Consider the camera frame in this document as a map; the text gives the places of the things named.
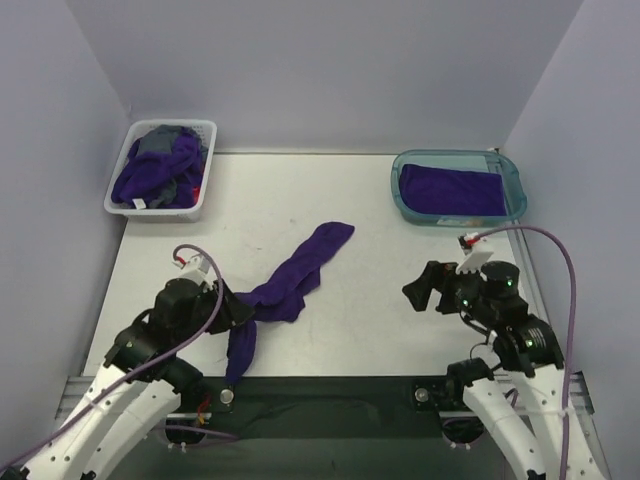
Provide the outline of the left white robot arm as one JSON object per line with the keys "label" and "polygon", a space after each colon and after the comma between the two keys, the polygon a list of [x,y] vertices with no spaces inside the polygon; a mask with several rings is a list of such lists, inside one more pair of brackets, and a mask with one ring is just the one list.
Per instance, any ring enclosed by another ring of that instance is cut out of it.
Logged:
{"label": "left white robot arm", "polygon": [[115,338],[83,398],[34,450],[2,467],[4,479],[96,479],[92,457],[123,457],[183,401],[202,402],[202,372],[179,358],[187,345],[245,324],[253,315],[224,281],[173,279]]}

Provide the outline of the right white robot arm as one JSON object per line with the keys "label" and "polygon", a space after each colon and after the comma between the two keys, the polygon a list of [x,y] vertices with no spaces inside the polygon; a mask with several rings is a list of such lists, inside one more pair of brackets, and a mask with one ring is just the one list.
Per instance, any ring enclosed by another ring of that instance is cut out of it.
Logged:
{"label": "right white robot arm", "polygon": [[549,324],[531,313],[520,295],[519,275],[517,266],[504,261],[473,271],[430,261],[402,292],[416,311],[425,310],[432,292],[438,292],[438,313],[457,314],[486,334],[526,414],[516,412],[494,368],[481,358],[448,366],[447,393],[476,415],[517,478],[601,479],[565,390],[568,362]]}

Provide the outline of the purple cloth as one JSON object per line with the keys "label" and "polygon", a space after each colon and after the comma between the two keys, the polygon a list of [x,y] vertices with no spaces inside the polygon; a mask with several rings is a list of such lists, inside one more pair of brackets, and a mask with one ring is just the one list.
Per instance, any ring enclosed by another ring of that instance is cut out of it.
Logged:
{"label": "purple cloth", "polygon": [[498,174],[404,165],[399,178],[404,204],[424,215],[505,216]]}

